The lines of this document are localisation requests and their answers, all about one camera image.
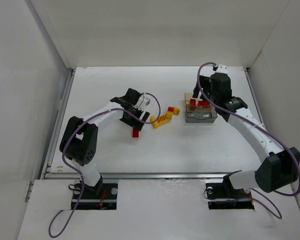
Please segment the yellow long lego brick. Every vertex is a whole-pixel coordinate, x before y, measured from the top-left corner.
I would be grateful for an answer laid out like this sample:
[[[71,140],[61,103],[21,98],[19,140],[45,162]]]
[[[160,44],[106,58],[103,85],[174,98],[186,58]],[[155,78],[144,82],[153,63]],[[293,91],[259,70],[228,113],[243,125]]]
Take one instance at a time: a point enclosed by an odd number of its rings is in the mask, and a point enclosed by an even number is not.
[[[152,115],[150,117],[150,121],[152,122],[152,125],[155,129],[157,129],[159,127],[159,123],[158,121],[156,120],[156,117],[154,115]]]

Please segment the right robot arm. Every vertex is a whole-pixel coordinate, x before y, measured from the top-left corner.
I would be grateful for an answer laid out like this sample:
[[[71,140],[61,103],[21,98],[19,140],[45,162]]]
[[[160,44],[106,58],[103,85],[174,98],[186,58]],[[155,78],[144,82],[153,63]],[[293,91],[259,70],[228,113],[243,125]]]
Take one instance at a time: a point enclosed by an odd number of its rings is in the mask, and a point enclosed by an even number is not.
[[[259,188],[279,194],[280,188],[298,182],[295,194],[300,193],[300,152],[269,133],[246,102],[233,96],[227,73],[215,72],[209,77],[198,73],[193,93],[213,105],[217,114],[241,134],[260,160],[255,170],[236,170],[226,175],[222,184],[227,190]]]

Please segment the red yellow lego assembly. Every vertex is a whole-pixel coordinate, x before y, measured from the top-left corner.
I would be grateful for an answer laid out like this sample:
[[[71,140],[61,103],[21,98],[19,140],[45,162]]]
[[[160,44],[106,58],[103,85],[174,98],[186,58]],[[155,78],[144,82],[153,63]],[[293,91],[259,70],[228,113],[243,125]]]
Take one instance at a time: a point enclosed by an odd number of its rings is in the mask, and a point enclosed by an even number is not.
[[[180,114],[180,108],[176,106],[169,106],[166,112],[166,118],[172,119],[174,115],[178,116]]]

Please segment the red lego brick stack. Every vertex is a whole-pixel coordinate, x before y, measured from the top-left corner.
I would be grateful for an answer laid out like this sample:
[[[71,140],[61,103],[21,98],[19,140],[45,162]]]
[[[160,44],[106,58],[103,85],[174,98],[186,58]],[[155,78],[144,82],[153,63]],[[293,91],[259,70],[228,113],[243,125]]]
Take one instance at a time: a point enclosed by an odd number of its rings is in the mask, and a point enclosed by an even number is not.
[[[196,98],[191,98],[189,104],[193,108],[205,108],[210,105],[208,101]]]

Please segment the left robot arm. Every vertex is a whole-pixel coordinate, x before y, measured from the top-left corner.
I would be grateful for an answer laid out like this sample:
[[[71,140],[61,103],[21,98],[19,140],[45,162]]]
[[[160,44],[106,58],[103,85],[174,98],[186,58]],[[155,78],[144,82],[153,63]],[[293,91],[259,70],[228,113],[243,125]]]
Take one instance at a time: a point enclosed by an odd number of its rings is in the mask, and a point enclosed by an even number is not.
[[[95,154],[98,134],[116,121],[141,131],[150,113],[145,111],[150,104],[143,93],[129,88],[124,96],[112,98],[103,108],[86,117],[73,116],[68,120],[59,150],[66,165],[75,170],[80,183],[70,189],[95,198],[102,191],[103,178],[98,171]]]

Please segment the yellow printed lego brick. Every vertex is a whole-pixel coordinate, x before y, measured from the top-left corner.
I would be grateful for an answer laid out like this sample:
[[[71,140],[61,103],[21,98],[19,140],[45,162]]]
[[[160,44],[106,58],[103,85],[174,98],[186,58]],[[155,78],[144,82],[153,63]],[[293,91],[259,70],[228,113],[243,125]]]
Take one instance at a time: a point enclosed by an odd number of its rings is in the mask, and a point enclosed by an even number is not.
[[[161,115],[158,118],[158,120],[156,121],[156,126],[160,127],[160,126],[162,126],[162,125],[164,125],[164,124],[166,124],[168,122],[169,122],[169,119],[167,118],[167,116],[166,115]]]

